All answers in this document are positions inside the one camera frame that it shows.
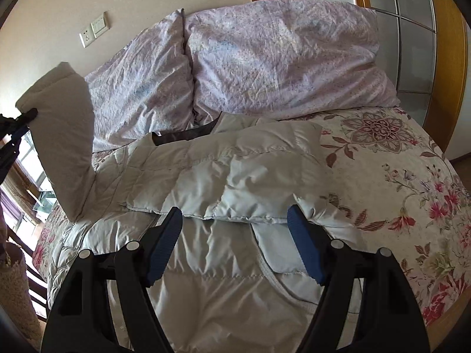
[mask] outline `black clamp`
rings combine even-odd
[[[419,306],[389,249],[375,254],[353,250],[308,222],[296,205],[288,210],[288,227],[308,275],[325,286],[298,353],[430,353]],[[359,278],[364,281],[355,335],[337,350]]]
[[[162,277],[182,224],[182,213],[174,207],[162,225],[149,228],[139,242],[107,254],[82,250],[51,309],[41,352],[131,352],[118,344],[107,280],[116,280],[134,351],[172,352],[146,288]]]
[[[0,184],[3,183],[11,166],[18,158],[21,137],[29,131],[28,124],[37,115],[37,109],[31,109],[16,119],[6,118],[0,114],[0,139],[3,139],[5,135],[11,135],[11,140],[0,149]]]
[[[116,280],[134,351],[171,353],[146,287],[162,277],[182,223],[174,207],[160,227],[118,252],[95,256],[81,251],[49,315],[41,352],[130,352],[118,345],[111,318],[107,280]],[[375,254],[352,250],[309,223],[296,205],[288,210],[288,227],[308,274],[325,286],[298,353],[430,352],[420,309],[389,249]],[[364,283],[355,335],[337,350],[357,278]]]

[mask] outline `switch panel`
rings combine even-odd
[[[105,13],[91,22],[91,28],[96,39],[109,29]]]
[[[91,28],[91,24],[88,24],[87,27],[82,29],[79,36],[84,48],[86,48],[93,41],[95,41],[95,36],[93,35],[93,29]]]

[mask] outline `floral bedspread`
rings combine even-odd
[[[113,151],[100,151],[93,154],[92,165],[96,170]],[[41,277],[47,281],[49,273],[49,262],[51,261],[51,254],[54,251],[56,244],[65,226],[69,224],[69,219],[65,216],[59,202],[56,202],[48,216],[46,224],[39,236],[38,244],[32,255],[32,264],[38,270]]]
[[[323,126],[334,185],[328,200],[359,228],[367,247],[390,248],[427,325],[471,285],[471,196],[427,133],[400,108],[358,108],[304,116]],[[96,160],[103,160],[97,155]],[[47,277],[59,206],[34,254]]]

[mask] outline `screw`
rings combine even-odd
[[[384,257],[389,257],[392,255],[392,252],[389,248],[383,247],[380,248],[380,254],[382,254]]]
[[[335,249],[342,249],[344,244],[342,240],[334,239],[330,242],[330,245]]]
[[[128,249],[128,251],[135,251],[139,248],[139,242],[129,242],[126,245],[126,248]]]
[[[90,250],[89,249],[83,249],[79,253],[79,258],[81,258],[81,259],[86,259],[89,256],[90,256]]]

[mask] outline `pink pillowcase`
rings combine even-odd
[[[220,111],[289,119],[318,111],[395,106],[374,64],[376,13],[314,0],[266,0],[185,18],[196,120]]]
[[[85,80],[95,112],[93,152],[152,131],[191,127],[193,77],[183,49],[183,10],[143,30]]]

